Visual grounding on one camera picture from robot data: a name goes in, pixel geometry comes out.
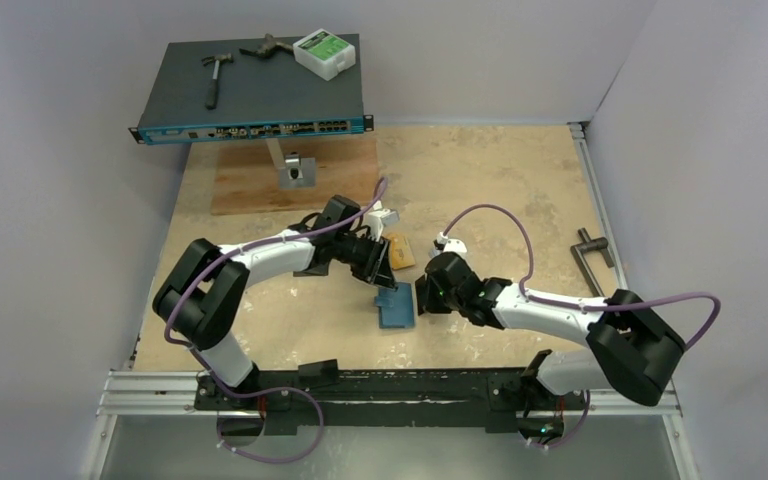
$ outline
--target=hammer head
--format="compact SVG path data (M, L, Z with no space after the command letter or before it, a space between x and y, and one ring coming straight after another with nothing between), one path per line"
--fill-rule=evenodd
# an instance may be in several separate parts
M223 55L213 55L211 57L204 57L204 58L201 59L201 64L202 65L209 65L209 64L214 63L214 62L219 62L219 63L230 62L230 63L234 63L234 55L231 54L231 53L226 53L226 54L223 54Z

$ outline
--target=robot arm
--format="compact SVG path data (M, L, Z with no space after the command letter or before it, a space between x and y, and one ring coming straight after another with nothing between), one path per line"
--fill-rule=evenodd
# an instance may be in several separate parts
M315 215L313 227L304 222L291 225L276 237L287 238L321 230L358 213L353 201L334 196L322 213ZM395 288L390 268L389 240L345 225L337 230L290 241L262 245L262 241L241 245L214 245L205 239L190 244L158 291L152 309L164 321L180 301L182 293L207 265L225 253L241 248L242 253L226 260L206 281L209 288L197 288L181 308L173 329L198 350L201 358L230 387L240 387L251 378L257 380L257 366L240 349L231 333L240 300L246 288L284 274L323 276L331 260L350 266L352 276L380 287Z
M587 349L541 353L527 370L549 392L612 387L642 405L658 403L686 350L684 340L651 309L602 314L585 309L639 303L637 295L625 290L610 298L536 290L523 295L510 280L481 280L461 254L440 250L416 281L420 315L456 311L474 325L534 330L571 340Z

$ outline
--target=white wall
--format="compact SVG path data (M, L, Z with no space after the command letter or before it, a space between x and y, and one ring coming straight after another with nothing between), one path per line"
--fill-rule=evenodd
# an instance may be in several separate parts
M589 119L655 0L136 0L152 45L359 32L378 121Z
M768 2L660 0L588 135L632 286L723 300L676 376L703 478L768 478Z
M128 2L3 3L0 478L67 478L136 339L183 150L126 130L154 75Z

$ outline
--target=green label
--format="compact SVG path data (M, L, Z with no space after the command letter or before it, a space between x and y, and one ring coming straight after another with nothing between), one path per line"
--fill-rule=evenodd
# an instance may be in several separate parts
M349 42L328 32L319 32L299 45L320 60L328 60L349 46Z

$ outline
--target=gray floor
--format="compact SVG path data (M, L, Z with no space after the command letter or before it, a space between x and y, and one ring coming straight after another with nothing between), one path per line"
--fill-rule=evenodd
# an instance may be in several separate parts
M288 455L298 437L260 438L250 451ZM590 417L575 441L544 454L518 435L480 429L328 427L309 457L264 465L217 449L212 417L120 417L105 479L678 479L658 416Z

